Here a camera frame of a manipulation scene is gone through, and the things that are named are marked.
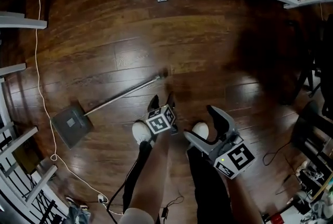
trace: blue fabric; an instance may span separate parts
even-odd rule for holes
[[[70,205],[65,224],[75,224],[76,217],[79,216],[79,224],[88,224],[90,212],[83,211],[76,205]]]

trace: long metal pole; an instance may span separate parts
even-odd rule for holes
[[[135,91],[138,91],[139,89],[141,89],[141,88],[143,88],[143,87],[145,87],[147,85],[150,85],[150,84],[156,82],[159,79],[162,79],[162,77],[160,75],[157,75],[153,79],[151,79],[151,80],[149,80],[149,81],[147,81],[147,82],[145,82],[143,84],[140,84],[140,85],[138,85],[138,86],[136,86],[136,87],[134,87],[134,88],[132,88],[132,89],[130,89],[128,91],[125,91],[124,93],[122,93],[122,94],[120,94],[120,95],[118,95],[118,96],[116,96],[114,98],[111,98],[109,101],[105,102],[104,104],[102,104],[102,105],[100,105],[100,106],[98,106],[98,107],[96,107],[94,109],[91,109],[90,111],[88,111],[87,113],[85,113],[84,116],[88,116],[89,114],[91,114],[91,113],[93,113],[93,112],[95,112],[95,111],[97,111],[97,110],[105,107],[106,105],[111,104],[111,103],[117,101],[118,99],[121,99],[121,98],[123,98],[123,97],[125,97],[125,96],[127,96],[127,95],[129,95],[129,94],[131,94],[133,92],[135,92]]]

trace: shoe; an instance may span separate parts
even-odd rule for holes
[[[82,211],[88,211],[89,210],[89,207],[87,205],[80,205],[80,209]]]
[[[76,202],[72,197],[66,196],[65,198],[70,205],[76,205]]]
[[[194,125],[194,127],[192,128],[192,131],[195,132],[197,135],[199,135],[202,139],[207,140],[208,138],[208,134],[209,134],[209,129],[208,129],[208,125],[205,122],[198,122],[196,125]],[[187,150],[190,150],[192,147],[194,147],[194,145],[191,143]]]
[[[140,145],[142,142],[148,142],[151,138],[151,132],[149,127],[141,121],[133,123],[132,133],[138,145]]]

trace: dark brown floor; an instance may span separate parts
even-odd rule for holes
[[[42,0],[43,11],[48,0]],[[37,17],[37,0],[26,1],[27,16]],[[78,100],[85,110],[166,67],[170,76],[90,116],[95,130],[69,151],[57,136],[58,154],[93,187],[111,197],[134,163],[138,147],[132,122],[145,114],[155,95],[175,92],[178,125],[190,129],[204,120],[213,128],[205,106],[227,111],[237,122],[257,160],[243,173],[262,212],[282,209],[297,190],[291,179],[281,183],[304,159],[288,146],[264,167],[262,157],[289,141],[295,109],[277,101],[294,85],[298,48],[287,19],[308,32],[320,19],[319,6],[283,10],[273,0],[50,0],[48,28],[39,31],[38,61],[46,105],[51,115]],[[8,103],[16,121],[37,125],[35,136],[45,155],[54,152],[49,122],[37,91],[32,30],[3,30],[2,65],[26,62],[27,69],[6,80]],[[307,96],[300,96],[300,105]],[[169,178],[163,204],[185,197],[170,208],[167,223],[195,223],[194,186],[185,156],[186,140],[173,138]],[[54,188],[90,202],[97,194],[57,162]],[[115,202],[121,204],[121,195]],[[110,222],[105,209],[89,203],[94,222]]]

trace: red object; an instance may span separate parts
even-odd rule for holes
[[[283,224],[285,223],[281,217],[280,214],[275,214],[272,218],[271,218],[271,223],[272,224]]]

